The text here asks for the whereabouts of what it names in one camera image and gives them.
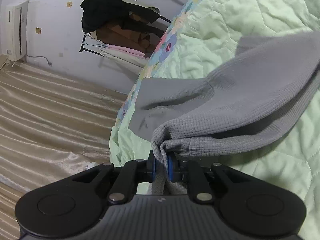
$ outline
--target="air conditioner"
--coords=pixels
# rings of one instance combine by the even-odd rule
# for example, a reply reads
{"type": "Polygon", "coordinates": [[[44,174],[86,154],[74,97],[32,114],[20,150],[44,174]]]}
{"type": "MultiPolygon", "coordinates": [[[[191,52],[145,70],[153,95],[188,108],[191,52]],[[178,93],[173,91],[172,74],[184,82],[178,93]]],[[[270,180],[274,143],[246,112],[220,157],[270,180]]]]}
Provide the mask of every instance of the air conditioner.
{"type": "Polygon", "coordinates": [[[8,59],[17,61],[27,53],[27,12],[29,0],[19,0],[6,7],[8,59]]]}

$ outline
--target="metal screw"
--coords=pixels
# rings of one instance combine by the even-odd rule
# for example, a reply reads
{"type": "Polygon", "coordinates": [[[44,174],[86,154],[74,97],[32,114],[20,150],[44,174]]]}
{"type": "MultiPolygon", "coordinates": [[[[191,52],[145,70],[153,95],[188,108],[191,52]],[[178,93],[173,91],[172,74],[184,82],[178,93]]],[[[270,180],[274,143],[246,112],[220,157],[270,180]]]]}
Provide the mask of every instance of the metal screw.
{"type": "Polygon", "coordinates": [[[124,200],[124,195],[122,193],[112,193],[110,194],[109,199],[112,201],[121,201],[124,200]]]}
{"type": "Polygon", "coordinates": [[[197,195],[197,199],[200,200],[200,201],[209,201],[209,200],[212,200],[212,195],[210,193],[199,193],[197,195]]]}

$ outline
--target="quilted fabric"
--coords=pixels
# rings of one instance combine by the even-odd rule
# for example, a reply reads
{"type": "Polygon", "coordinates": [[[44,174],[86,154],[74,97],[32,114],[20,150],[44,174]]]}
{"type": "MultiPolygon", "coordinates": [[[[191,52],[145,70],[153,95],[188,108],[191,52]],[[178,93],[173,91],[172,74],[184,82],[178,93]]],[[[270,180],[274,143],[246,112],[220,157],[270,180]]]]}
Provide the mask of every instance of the quilted fabric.
{"type": "MultiPolygon", "coordinates": [[[[187,12],[184,8],[181,27],[169,40],[164,39],[164,45],[160,45],[165,49],[161,53],[163,61],[158,61],[159,56],[157,59],[152,57],[142,75],[202,78],[234,56],[242,36],[282,36],[320,29],[320,0],[191,1],[197,5],[187,12]]],[[[133,93],[129,95],[131,99],[135,96],[133,93]]],[[[134,100],[131,103],[127,104],[125,113],[119,113],[124,114],[122,122],[118,122],[111,134],[111,161],[118,165],[147,158],[151,149],[148,141],[128,129],[134,100]]],[[[305,240],[320,239],[319,124],[320,92],[317,91],[298,122],[281,139],[252,152],[219,159],[226,165],[299,195],[308,212],[300,231],[305,240]]]]}

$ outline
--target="pink garment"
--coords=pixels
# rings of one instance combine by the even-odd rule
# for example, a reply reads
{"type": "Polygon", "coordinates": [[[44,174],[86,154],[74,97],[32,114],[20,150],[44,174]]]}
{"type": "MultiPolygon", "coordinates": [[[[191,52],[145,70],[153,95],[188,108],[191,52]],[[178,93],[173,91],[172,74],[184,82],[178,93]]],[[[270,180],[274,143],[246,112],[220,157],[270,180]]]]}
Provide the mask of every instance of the pink garment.
{"type": "Polygon", "coordinates": [[[116,46],[116,45],[108,45],[109,49],[114,49],[114,50],[118,50],[121,52],[128,52],[130,55],[134,55],[136,57],[138,56],[142,56],[142,58],[145,58],[144,53],[135,49],[129,49],[126,47],[120,47],[120,46],[116,46]]]}

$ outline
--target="gray waffle-knit fabric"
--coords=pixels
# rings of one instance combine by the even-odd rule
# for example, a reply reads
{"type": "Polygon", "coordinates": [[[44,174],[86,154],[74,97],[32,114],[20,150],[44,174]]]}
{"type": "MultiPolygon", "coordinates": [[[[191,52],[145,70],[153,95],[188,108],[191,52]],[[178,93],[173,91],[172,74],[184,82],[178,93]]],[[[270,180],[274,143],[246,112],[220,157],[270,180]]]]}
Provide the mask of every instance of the gray waffle-knit fabric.
{"type": "MultiPolygon", "coordinates": [[[[283,136],[320,85],[319,61],[320,32],[249,36],[240,39],[233,59],[205,78],[143,79],[129,128],[151,141],[163,163],[152,193],[163,193],[167,152],[235,154],[283,136]]],[[[180,184],[169,188],[185,193],[180,184]]]]}

